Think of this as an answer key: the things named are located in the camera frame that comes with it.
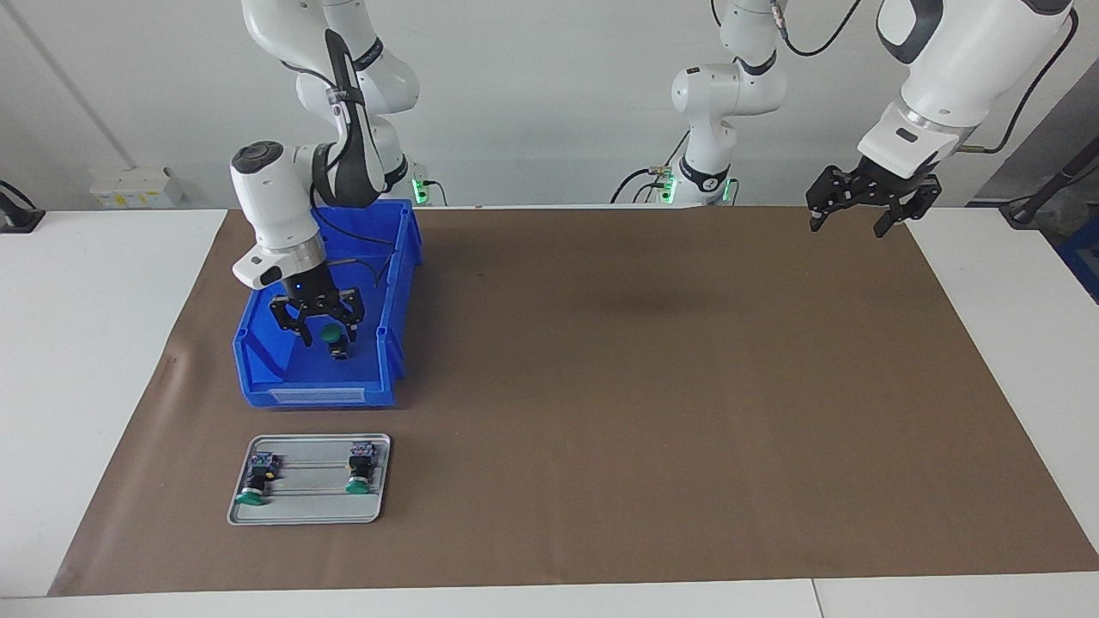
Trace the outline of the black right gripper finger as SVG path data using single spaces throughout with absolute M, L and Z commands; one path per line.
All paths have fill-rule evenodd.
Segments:
M 347 339 L 357 339 L 358 325 L 364 317 L 365 305 L 362 302 L 360 289 L 352 287 L 338 290 L 337 299 L 331 306 L 331 318 L 343 325 Z
M 280 329 L 295 333 L 306 347 L 311 347 L 313 333 L 307 327 L 307 318 L 313 316 L 314 305 L 313 300 L 274 296 L 270 299 L 270 312 Z

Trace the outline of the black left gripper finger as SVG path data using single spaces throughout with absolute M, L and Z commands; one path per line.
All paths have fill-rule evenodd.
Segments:
M 853 189 L 857 169 L 842 172 L 839 167 L 828 167 L 821 172 L 804 194 L 810 212 L 810 230 L 813 233 L 824 227 L 829 216 L 859 206 L 859 196 Z
M 937 201 L 942 187 L 937 176 L 926 176 L 906 199 L 890 194 L 884 205 L 882 216 L 874 224 L 877 239 L 884 238 L 892 227 L 909 220 L 919 220 Z

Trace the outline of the blue plastic storage bin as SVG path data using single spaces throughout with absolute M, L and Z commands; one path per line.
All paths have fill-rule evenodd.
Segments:
M 233 341 L 242 391 L 259 408 L 391 407 L 406 373 L 407 309 L 422 262 L 415 205 L 379 200 L 365 209 L 322 206 L 313 211 L 335 284 L 360 289 L 365 317 L 348 360 L 333 360 L 319 334 L 325 314 L 307 318 L 313 345 L 271 317 L 270 299 L 282 284 L 251 293 Z

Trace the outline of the black stand pole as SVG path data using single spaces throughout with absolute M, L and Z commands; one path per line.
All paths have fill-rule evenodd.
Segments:
M 1061 172 L 1055 173 L 1036 191 L 1009 200 L 1000 209 L 1000 214 L 1009 227 L 1026 228 L 1053 197 L 1065 188 L 1086 180 L 1095 172 L 1099 172 L 1099 134 L 1091 137 Z

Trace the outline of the blue crate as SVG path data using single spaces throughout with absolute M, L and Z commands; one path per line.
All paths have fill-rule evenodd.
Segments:
M 1092 216 L 1055 251 L 1084 290 L 1099 305 L 1099 216 Z

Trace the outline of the grey metal tray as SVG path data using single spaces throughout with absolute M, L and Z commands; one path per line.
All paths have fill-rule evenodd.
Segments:
M 370 441 L 378 452 L 370 495 L 344 490 L 349 477 L 349 446 Z M 235 505 L 243 473 L 254 452 L 282 457 L 278 481 L 268 485 L 266 504 Z M 238 482 L 227 506 L 229 525 L 368 525 L 382 514 L 392 437 L 382 432 L 343 434 L 259 435 L 251 439 L 240 466 Z

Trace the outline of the brown paper table mat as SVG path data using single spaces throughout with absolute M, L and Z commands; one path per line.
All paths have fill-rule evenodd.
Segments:
M 1099 571 L 910 227 L 417 212 L 392 409 L 245 402 L 225 218 L 54 596 Z M 227 523 L 252 438 L 385 432 L 370 525 Z

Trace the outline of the white wall socket box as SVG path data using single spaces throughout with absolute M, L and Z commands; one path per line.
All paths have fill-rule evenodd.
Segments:
M 95 173 L 89 194 L 106 209 L 176 209 L 185 199 L 179 180 L 162 166 Z

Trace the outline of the black clamp mount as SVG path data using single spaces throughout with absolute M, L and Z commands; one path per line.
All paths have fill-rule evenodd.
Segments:
M 0 179 L 0 234 L 32 233 L 46 216 L 27 195 Z

